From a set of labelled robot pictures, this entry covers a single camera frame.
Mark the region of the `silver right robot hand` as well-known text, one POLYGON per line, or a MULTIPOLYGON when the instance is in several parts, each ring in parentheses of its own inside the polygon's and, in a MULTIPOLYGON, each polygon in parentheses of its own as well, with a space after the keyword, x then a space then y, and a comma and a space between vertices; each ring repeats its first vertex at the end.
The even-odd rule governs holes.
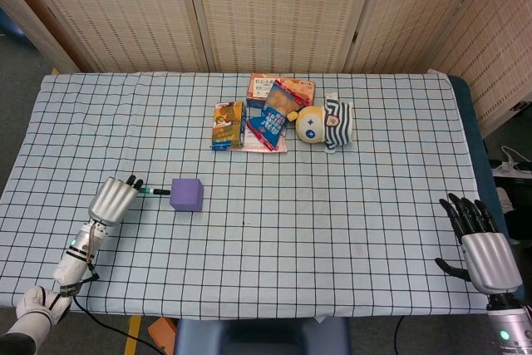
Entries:
POLYGON ((463 253, 460 269, 436 258, 436 265, 452 277, 470 282, 485 295, 514 293, 523 283, 507 238, 496 228, 489 208, 452 193, 440 199, 463 253))

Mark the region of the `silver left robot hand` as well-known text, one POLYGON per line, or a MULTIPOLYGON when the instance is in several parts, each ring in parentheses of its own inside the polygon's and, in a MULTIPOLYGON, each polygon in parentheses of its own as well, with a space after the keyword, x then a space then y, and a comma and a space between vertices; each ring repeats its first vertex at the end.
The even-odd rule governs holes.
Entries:
POLYGON ((106 226, 119 224, 131 203, 140 193, 144 181, 131 175, 127 181, 109 177, 90 204, 90 218, 106 226))

